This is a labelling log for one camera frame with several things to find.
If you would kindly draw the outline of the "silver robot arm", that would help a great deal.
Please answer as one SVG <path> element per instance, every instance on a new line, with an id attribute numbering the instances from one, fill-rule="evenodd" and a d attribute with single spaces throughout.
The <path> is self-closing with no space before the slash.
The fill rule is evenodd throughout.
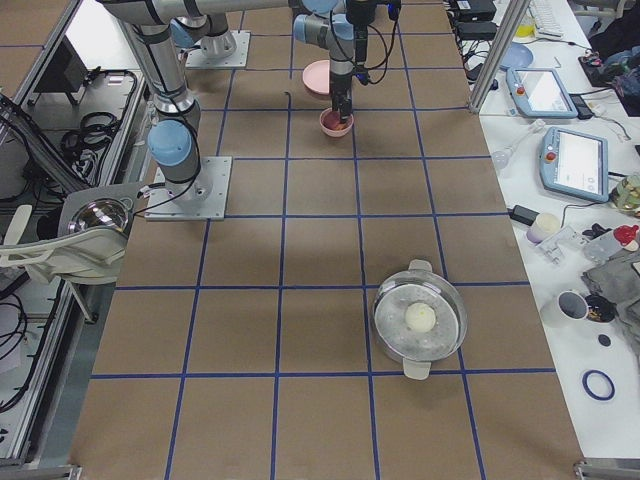
<path id="1" fill-rule="evenodd" d="M 366 65 L 369 27 L 382 1 L 303 1 L 308 14 L 293 22 L 293 36 L 329 54 L 329 95 L 331 110 L 340 124 L 352 115 L 352 81 L 363 85 L 370 80 Z"/>
<path id="2" fill-rule="evenodd" d="M 213 180 L 199 153 L 200 106 L 189 91 L 178 60 L 171 23 L 183 28 L 194 44 L 205 36 L 229 36 L 226 14 L 242 10 L 302 7 L 330 13 L 334 1 L 103 1 L 118 21 L 153 92 L 158 123 L 148 136 L 149 151 L 164 175 L 167 199 L 147 207 L 163 212 L 167 205 L 194 212 L 211 196 Z"/>

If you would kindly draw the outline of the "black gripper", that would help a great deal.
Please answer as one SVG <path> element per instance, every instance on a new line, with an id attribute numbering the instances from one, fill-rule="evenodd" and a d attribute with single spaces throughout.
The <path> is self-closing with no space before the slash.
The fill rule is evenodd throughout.
<path id="1" fill-rule="evenodd" d="M 352 119 L 352 99 L 351 99 L 352 75 L 347 74 L 330 74 L 330 96 L 332 102 L 333 116 L 340 119 L 340 113 L 344 115 L 345 121 Z"/>

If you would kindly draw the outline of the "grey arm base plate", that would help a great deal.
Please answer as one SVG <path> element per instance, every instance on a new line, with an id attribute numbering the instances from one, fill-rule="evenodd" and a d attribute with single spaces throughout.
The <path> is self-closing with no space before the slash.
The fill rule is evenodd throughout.
<path id="1" fill-rule="evenodd" d="M 243 69 L 248 60 L 251 34 L 228 30 L 218 36 L 205 36 L 186 57 L 186 68 L 197 70 Z"/>
<path id="2" fill-rule="evenodd" d="M 163 186 L 152 189 L 142 214 L 148 221 L 223 220 L 232 171 L 230 156 L 202 156 L 194 181 L 179 184 L 166 178 L 171 168 L 160 165 L 154 177 Z"/>

